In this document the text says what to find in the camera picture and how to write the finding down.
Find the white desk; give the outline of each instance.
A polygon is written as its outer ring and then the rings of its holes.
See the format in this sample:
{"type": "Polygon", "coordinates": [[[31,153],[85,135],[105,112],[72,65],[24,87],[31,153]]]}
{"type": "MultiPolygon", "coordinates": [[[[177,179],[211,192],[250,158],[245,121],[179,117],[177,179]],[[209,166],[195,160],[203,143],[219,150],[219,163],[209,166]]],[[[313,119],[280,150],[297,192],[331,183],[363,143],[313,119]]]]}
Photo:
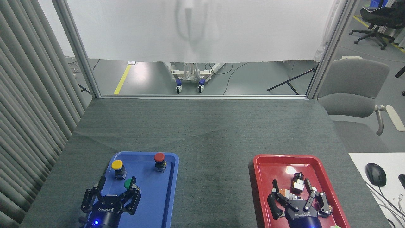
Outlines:
{"type": "MultiPolygon", "coordinates": [[[[365,171],[366,165],[368,163],[375,163],[384,169],[385,174],[387,175],[387,184],[381,187],[381,191],[384,194],[384,196],[387,199],[389,199],[394,206],[398,208],[398,196],[400,194],[405,195],[405,189],[403,188],[398,179],[398,175],[405,174],[405,167],[404,167],[405,153],[349,153],[349,154],[354,164],[356,165],[357,169],[359,170],[362,178],[369,184],[371,183],[366,176],[365,171]]],[[[378,186],[374,185],[372,186],[378,191],[378,186]]],[[[393,209],[381,196],[379,195],[376,196],[376,194],[374,194],[374,198],[378,204],[385,204],[389,208],[393,209]]],[[[405,207],[404,201],[405,201],[404,199],[402,199],[401,201],[401,205],[403,208],[405,207]]],[[[395,224],[395,227],[398,228],[405,226],[404,220],[399,219],[401,221],[400,224],[399,221],[394,218],[394,216],[391,214],[389,210],[387,210],[383,206],[380,206],[380,208],[383,211],[384,215],[395,224]]]]}

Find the gray table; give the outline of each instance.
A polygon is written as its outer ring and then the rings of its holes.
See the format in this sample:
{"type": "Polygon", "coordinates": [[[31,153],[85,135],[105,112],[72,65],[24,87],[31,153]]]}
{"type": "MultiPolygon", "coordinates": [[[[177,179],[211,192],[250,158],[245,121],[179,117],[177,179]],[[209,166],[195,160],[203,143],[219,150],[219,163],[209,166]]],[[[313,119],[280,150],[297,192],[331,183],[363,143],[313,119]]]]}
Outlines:
{"type": "Polygon", "coordinates": [[[120,151],[178,154],[173,228],[261,227],[261,153],[317,156],[351,227],[390,227],[316,101],[137,99],[90,103],[21,227],[78,227],[85,189],[120,151]]]}

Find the blue tray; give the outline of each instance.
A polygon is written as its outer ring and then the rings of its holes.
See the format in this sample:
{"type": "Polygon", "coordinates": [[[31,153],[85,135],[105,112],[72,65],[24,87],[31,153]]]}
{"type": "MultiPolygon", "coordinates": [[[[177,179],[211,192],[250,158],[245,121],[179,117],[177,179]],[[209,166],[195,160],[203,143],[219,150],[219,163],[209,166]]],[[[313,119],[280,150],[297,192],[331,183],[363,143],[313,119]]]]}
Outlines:
{"type": "Polygon", "coordinates": [[[164,153],[167,166],[165,172],[155,171],[152,152],[122,151],[113,156],[106,170],[103,195],[119,195],[126,191],[125,180],[117,180],[111,168],[119,159],[127,170],[126,179],[136,178],[141,189],[141,199],[134,215],[123,213],[118,228],[169,228],[172,220],[173,203],[179,157],[174,153],[164,153]]]}

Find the robotic arm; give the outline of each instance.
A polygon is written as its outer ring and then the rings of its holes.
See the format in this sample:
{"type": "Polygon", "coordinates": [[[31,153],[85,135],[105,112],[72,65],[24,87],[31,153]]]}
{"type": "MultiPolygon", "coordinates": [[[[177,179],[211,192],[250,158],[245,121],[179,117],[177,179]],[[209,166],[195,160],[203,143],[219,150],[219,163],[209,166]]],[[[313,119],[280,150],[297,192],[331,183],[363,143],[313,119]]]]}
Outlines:
{"type": "Polygon", "coordinates": [[[80,217],[81,228],[117,228],[123,212],[135,214],[141,198],[141,191],[135,185],[133,176],[128,189],[119,196],[102,196],[106,178],[102,176],[97,186],[87,189],[81,204],[84,213],[91,213],[89,219],[80,217]]]}
{"type": "Polygon", "coordinates": [[[304,180],[304,184],[309,194],[307,200],[296,196],[290,198],[283,196],[278,188],[277,180],[273,180],[272,193],[267,198],[273,219],[286,217],[290,228],[322,228],[318,216],[324,218],[330,216],[331,207],[325,193],[318,192],[315,187],[312,187],[308,178],[304,180]],[[312,206],[314,200],[318,202],[319,210],[312,206]],[[284,212],[277,207],[276,201],[285,209],[284,212]]]}

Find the office chair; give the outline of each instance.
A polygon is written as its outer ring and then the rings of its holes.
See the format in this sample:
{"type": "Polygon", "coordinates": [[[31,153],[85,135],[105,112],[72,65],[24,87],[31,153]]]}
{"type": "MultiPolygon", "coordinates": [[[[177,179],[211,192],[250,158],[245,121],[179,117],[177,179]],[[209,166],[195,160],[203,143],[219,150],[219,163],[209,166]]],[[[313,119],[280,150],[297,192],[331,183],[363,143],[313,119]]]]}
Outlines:
{"type": "Polygon", "coordinates": [[[379,124],[375,133],[363,123],[333,121],[340,139],[350,153],[389,151],[379,138],[384,130],[382,111],[388,112],[398,131],[405,131],[394,108],[375,104],[375,98],[389,71],[386,64],[365,59],[347,58],[332,62],[318,94],[318,102],[329,115],[365,118],[375,112],[379,124]]]}
{"type": "Polygon", "coordinates": [[[358,44],[359,41],[367,37],[376,37],[380,42],[380,49],[384,50],[387,47],[387,43],[382,38],[387,38],[389,43],[392,43],[394,38],[378,32],[380,26],[386,26],[392,29],[405,27],[404,0],[394,2],[392,7],[383,7],[372,12],[368,12],[366,9],[362,8],[360,10],[360,14],[363,21],[371,23],[369,26],[370,30],[352,30],[349,32],[349,35],[352,35],[353,32],[365,33],[365,35],[356,40],[354,44],[358,44]]]}

